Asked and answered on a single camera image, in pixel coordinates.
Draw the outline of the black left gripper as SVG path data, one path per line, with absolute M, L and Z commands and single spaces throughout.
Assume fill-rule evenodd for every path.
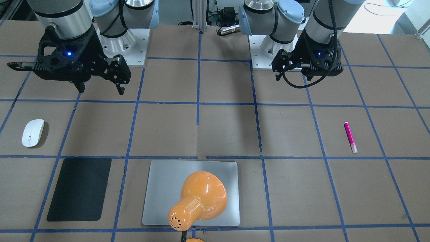
M 308 82 L 315 76 L 319 77 L 317 81 L 320 82 L 325 77 L 339 75 L 343 66 L 339 56 L 341 48 L 338 34 L 333 32 L 329 37 L 329 43 L 319 43 L 303 31 L 292 52 L 279 50 L 272 61 L 275 80 L 283 78 L 288 82 L 285 73 L 295 68 L 301 69 Z

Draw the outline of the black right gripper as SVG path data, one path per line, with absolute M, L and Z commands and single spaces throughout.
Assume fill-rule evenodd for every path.
M 84 93 L 85 82 L 100 76 L 115 84 L 119 95 L 124 95 L 130 82 L 131 71 L 120 54 L 107 57 L 93 26 L 79 37 L 61 39 L 54 26 L 47 26 L 39 42 L 34 62 L 10 62 L 7 66 L 16 71 L 32 71 L 38 77 L 51 81 L 74 84 Z

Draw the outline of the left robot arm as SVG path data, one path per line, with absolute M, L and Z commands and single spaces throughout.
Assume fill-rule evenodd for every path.
M 245 0 L 238 12 L 256 70 L 306 76 L 307 86 L 343 71 L 339 37 L 362 0 Z

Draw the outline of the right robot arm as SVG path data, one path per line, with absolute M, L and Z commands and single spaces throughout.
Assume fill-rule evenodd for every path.
M 92 76 L 111 81 L 120 95 L 130 83 L 125 55 L 140 44 L 133 29 L 159 25 L 158 0 L 29 0 L 45 32 L 34 62 L 10 62 L 44 80 L 66 81 L 83 93 Z

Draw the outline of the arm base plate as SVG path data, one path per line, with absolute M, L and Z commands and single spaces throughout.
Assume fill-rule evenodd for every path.
M 129 67 L 144 67 L 148 51 L 150 29 L 128 29 L 118 38 L 108 38 L 99 34 L 104 54 L 112 58 L 122 55 Z
M 298 41 L 298 34 L 294 35 L 290 43 L 278 43 L 270 35 L 249 35 L 249 50 L 252 67 L 257 71 L 272 71 L 272 61 L 279 50 L 292 52 Z

